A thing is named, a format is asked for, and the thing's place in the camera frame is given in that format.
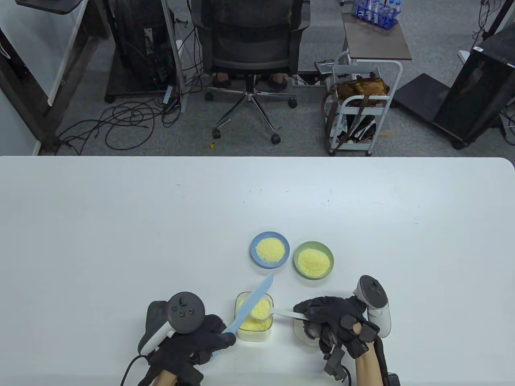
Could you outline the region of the person's right hand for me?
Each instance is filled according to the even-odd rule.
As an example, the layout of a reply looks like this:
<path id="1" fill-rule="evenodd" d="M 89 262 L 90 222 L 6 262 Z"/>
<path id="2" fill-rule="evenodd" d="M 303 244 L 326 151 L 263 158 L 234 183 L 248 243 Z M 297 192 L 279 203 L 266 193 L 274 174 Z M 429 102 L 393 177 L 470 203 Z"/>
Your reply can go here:
<path id="1" fill-rule="evenodd" d="M 324 355 L 329 355 L 334 346 L 344 346 L 357 359 L 370 350 L 379 333 L 379 327 L 364 318 L 366 308 L 357 296 L 322 296 L 296 304 L 294 312 L 307 318 L 303 322 L 304 332 L 311 340 L 319 340 Z"/>

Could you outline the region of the person's left hand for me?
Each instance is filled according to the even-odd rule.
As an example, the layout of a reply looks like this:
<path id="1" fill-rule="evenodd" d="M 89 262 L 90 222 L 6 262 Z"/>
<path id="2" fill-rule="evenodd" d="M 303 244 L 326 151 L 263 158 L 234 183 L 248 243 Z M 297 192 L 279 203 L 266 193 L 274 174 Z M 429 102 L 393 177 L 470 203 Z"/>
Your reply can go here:
<path id="1" fill-rule="evenodd" d="M 175 333 L 162 342 L 159 349 L 148 360 L 153 371 L 166 370 L 180 376 L 195 353 L 213 352 L 228 349 L 236 342 L 234 333 L 223 333 L 226 328 L 221 318 L 214 314 L 206 315 L 204 321 L 191 333 Z"/>

